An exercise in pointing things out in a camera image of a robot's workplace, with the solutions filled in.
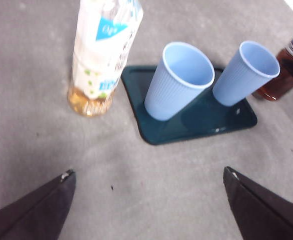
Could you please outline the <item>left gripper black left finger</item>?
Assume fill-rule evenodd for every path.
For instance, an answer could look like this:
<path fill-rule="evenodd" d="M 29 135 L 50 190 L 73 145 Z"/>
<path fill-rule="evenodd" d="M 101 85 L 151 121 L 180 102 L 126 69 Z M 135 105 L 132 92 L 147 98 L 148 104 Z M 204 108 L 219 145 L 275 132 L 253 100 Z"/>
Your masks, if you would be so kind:
<path fill-rule="evenodd" d="M 69 169 L 0 209 L 0 240 L 57 240 L 76 190 Z"/>

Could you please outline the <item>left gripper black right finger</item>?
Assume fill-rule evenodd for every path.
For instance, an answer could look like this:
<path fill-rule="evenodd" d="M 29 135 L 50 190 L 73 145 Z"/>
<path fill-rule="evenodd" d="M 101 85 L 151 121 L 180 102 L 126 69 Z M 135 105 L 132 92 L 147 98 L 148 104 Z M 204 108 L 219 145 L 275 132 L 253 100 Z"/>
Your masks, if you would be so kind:
<path fill-rule="evenodd" d="M 226 166 L 223 184 L 244 240 L 293 240 L 293 203 Z"/>

